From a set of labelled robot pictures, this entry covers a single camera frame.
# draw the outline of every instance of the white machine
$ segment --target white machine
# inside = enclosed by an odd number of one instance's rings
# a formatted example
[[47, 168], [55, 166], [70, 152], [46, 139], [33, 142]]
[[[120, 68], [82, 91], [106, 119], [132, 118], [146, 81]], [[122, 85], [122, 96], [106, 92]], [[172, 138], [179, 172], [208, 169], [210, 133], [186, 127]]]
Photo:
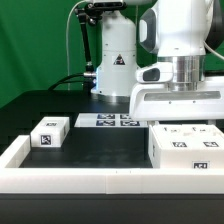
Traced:
[[108, 102], [129, 102], [136, 63], [136, 26], [114, 7], [141, 5], [152, 0], [92, 0], [91, 7], [102, 10], [102, 63], [97, 68], [94, 98]]
[[[224, 78], [204, 77], [205, 41], [217, 4], [213, 0], [158, 0], [143, 15], [141, 44], [158, 54], [158, 62], [136, 72], [138, 84], [130, 102], [134, 120], [224, 118]], [[216, 11], [216, 16], [223, 24], [221, 12]]]

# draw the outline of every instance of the green screen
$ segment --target green screen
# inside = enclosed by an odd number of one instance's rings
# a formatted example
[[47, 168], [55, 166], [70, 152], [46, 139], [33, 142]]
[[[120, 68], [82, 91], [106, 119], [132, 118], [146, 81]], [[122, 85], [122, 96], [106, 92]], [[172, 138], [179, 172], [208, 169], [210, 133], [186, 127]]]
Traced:
[[[0, 7], [0, 107], [29, 90], [46, 90], [67, 75], [66, 23], [75, 0], [1, 0]], [[129, 7], [122, 14], [136, 21], [149, 7]], [[94, 66], [101, 62], [100, 25], [88, 27]], [[71, 74], [83, 72], [85, 58], [78, 19], [71, 18]], [[137, 46], [139, 66], [155, 62], [156, 57]], [[217, 51], [224, 54], [222, 44]], [[224, 62], [209, 55], [206, 69], [223, 69]], [[72, 89], [80, 89], [73, 84]]]

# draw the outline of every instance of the white border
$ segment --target white border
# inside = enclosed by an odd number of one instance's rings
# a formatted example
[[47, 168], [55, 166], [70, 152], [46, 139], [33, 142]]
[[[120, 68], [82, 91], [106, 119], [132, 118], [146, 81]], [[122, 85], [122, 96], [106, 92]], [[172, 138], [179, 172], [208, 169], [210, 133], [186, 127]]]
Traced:
[[223, 169], [32, 169], [8, 163], [18, 152], [20, 159], [21, 155], [26, 157], [28, 140], [29, 136], [19, 136], [13, 148], [11, 145], [0, 157], [0, 193], [224, 194]]

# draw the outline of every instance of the black table surface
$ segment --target black table surface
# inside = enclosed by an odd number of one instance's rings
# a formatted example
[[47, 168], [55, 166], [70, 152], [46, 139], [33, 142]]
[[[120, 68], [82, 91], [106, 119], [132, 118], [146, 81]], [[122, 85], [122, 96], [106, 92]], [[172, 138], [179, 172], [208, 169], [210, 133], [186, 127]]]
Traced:
[[[150, 168], [146, 128], [74, 128], [79, 113], [128, 110], [128, 103], [95, 101], [84, 92], [26, 92], [0, 109], [0, 152], [18, 135], [29, 135], [44, 116], [69, 116], [62, 150], [32, 149], [21, 168]], [[0, 194], [0, 223], [223, 223], [223, 208], [224, 196], [215, 194]]]

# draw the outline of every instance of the white cube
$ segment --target white cube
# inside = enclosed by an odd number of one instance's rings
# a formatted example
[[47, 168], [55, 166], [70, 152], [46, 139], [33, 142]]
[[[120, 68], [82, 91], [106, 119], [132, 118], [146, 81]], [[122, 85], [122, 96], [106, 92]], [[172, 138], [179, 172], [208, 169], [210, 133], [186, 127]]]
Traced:
[[224, 137], [214, 125], [150, 126], [154, 168], [224, 168]]
[[61, 147], [69, 129], [69, 117], [44, 117], [31, 132], [31, 145]]

